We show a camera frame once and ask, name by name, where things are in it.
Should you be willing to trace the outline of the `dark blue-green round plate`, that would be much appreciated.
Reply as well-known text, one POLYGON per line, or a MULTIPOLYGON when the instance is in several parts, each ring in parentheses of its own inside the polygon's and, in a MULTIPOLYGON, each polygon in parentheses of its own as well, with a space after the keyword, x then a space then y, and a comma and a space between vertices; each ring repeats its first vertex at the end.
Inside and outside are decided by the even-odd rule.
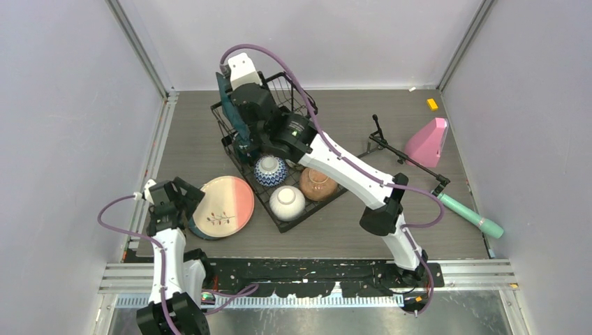
POLYGON ((220 239, 220 237, 212 237, 212 236, 205 234, 202 230, 200 230, 198 228, 198 226, 196 225, 195 220, 193 218, 191 218, 188 221, 188 228, 195 236, 197 236, 200 239, 203 239, 205 241, 217 241, 220 239))

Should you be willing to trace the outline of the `teal square plate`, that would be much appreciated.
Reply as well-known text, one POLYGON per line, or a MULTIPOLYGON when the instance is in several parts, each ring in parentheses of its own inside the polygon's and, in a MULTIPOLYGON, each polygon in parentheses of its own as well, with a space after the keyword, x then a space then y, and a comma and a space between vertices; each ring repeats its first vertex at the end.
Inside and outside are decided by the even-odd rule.
POLYGON ((237 108, 231 102, 228 89, 230 88, 230 81, 221 73, 216 73, 216 81, 219 88, 221 107, 226 119, 232 124, 237 131, 237 139, 239 146, 243 149, 251 145, 250 132, 248 126, 244 123, 237 108))

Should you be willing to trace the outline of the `pink round plate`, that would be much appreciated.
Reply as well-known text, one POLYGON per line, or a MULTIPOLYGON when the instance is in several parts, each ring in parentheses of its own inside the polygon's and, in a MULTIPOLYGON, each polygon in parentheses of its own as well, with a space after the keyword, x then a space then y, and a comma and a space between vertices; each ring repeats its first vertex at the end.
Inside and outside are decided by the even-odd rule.
POLYGON ((255 196, 243 179, 217 177, 200 189, 205 192, 205 198, 192 218, 206 235, 223 239, 239 232, 250 221, 255 196))

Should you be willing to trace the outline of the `red patterned bowl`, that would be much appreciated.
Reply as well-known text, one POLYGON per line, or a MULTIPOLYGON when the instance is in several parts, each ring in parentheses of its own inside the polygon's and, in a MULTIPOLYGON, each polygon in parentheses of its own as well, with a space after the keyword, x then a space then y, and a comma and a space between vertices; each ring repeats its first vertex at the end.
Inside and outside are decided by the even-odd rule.
POLYGON ((260 185, 275 187, 282 184, 287 178, 288 166, 281 158, 263 156, 256 162, 254 175, 260 185))

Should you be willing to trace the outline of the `brown striped bowl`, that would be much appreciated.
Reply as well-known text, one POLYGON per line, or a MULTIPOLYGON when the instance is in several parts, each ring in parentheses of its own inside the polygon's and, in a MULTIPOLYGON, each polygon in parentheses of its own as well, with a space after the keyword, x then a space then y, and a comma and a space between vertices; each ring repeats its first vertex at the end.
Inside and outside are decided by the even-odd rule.
POLYGON ((338 183, 322 172, 306 167, 299 178, 299 189, 307 199, 321 202, 337 192, 338 183))

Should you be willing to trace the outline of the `white blue-rimmed bowl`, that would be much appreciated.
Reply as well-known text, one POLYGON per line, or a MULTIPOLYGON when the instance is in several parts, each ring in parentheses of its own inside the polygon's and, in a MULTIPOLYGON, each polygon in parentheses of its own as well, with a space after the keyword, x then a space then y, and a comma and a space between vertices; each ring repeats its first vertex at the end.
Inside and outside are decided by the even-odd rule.
POLYGON ((300 189, 281 186, 272 193, 269 205, 280 221, 293 221, 304 213, 306 200, 300 189))

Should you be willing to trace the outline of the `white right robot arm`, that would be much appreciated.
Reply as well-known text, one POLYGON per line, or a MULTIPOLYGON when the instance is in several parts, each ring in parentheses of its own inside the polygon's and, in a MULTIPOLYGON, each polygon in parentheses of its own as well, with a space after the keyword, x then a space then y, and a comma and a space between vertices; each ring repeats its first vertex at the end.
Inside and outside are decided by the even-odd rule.
POLYGON ((381 172, 339 146, 321 128, 307 94, 301 95, 307 108, 304 114, 279 106, 262 84, 243 84, 232 89, 228 99, 247 130, 251 147, 319 171, 363 201, 366 208, 360 225, 385 242, 401 282, 418 285, 429 268, 404 218, 401 199, 405 191, 412 190, 407 178, 381 172))

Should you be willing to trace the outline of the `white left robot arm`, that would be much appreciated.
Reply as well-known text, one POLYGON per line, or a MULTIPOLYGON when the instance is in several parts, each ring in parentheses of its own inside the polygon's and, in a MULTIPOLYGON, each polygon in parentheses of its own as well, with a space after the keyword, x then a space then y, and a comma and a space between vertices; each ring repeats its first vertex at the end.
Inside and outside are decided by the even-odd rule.
POLYGON ((154 275, 147 305, 136 313, 142 334, 209 334, 200 308, 202 289, 214 280, 203 251, 185 257, 188 222, 205 193, 183 179, 150 179, 136 198, 149 203, 147 236, 154 252, 154 275))

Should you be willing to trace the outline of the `black mini tripod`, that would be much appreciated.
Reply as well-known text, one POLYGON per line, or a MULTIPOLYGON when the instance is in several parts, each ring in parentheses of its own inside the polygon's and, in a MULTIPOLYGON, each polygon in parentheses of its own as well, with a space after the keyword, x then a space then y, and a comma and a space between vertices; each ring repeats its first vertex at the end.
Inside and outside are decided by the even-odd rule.
POLYGON ((389 145, 388 141, 385 139, 385 137, 383 135, 383 130, 380 127, 378 115, 373 114, 372 119, 376 125, 376 130, 369 134, 367 150, 366 150, 366 153, 362 154, 362 155, 364 156, 367 154, 371 154, 375 151, 384 150, 384 149, 391 151, 393 154, 395 154, 398 157, 397 162, 399 164, 411 163, 411 165, 414 165, 415 167, 426 172, 427 174, 430 174, 438 182, 437 187, 435 187, 435 189, 431 192, 431 194, 436 196, 438 199, 441 199, 442 193, 445 190, 446 186, 450 183, 450 180, 447 177, 444 177, 443 175, 438 174, 438 173, 434 172, 433 170, 430 170, 429 168, 418 163, 417 161, 413 160, 408 154, 405 154, 403 151, 396 149, 396 148, 392 147, 391 145, 389 145))

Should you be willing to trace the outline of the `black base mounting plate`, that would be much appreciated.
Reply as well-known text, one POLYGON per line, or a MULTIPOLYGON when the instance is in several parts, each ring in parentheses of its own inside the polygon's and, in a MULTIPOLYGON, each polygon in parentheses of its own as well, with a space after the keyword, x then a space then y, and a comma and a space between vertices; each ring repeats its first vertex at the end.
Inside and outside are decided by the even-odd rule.
POLYGON ((254 297, 327 297, 340 289, 343 297, 389 297, 430 288, 426 272, 416 279, 391 260, 212 258, 206 289, 236 295, 256 283, 254 297))

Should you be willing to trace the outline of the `pink wedge object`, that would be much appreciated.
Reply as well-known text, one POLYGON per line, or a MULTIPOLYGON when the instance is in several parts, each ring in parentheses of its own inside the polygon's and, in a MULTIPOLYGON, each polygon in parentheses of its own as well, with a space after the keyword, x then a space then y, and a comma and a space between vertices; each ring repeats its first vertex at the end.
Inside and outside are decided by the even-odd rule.
POLYGON ((407 141, 404 153, 426 168, 436 168, 441 159, 448 128, 446 118, 432 119, 407 141))

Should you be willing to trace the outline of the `yellow small block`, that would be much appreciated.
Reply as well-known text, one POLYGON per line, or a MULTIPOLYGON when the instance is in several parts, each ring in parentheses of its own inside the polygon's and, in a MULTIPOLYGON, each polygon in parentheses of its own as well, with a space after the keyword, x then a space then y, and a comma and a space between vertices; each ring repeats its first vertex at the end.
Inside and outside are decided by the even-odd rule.
POLYGON ((436 100, 435 100, 435 99, 433 99, 433 98, 429 98, 429 99, 427 99, 427 100, 426 100, 426 103, 427 103, 427 106, 429 107, 429 109, 430 109, 431 111, 436 111, 436 110, 438 110, 438 109, 439 109, 439 106, 438 106, 438 104, 437 104, 436 100))

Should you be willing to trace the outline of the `mint green microphone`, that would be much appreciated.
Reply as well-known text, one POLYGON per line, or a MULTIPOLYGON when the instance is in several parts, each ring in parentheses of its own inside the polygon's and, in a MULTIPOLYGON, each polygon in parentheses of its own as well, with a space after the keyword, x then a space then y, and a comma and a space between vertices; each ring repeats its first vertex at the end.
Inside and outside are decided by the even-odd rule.
POLYGON ((494 239, 498 239, 503 236, 504 229, 498 225, 497 223, 485 218, 484 216, 479 215, 476 211, 469 209, 464 204, 458 202, 454 198, 446 195, 444 193, 440 193, 438 195, 438 199, 450 210, 467 220, 469 223, 473 224, 478 230, 480 230, 483 234, 493 237, 494 239))

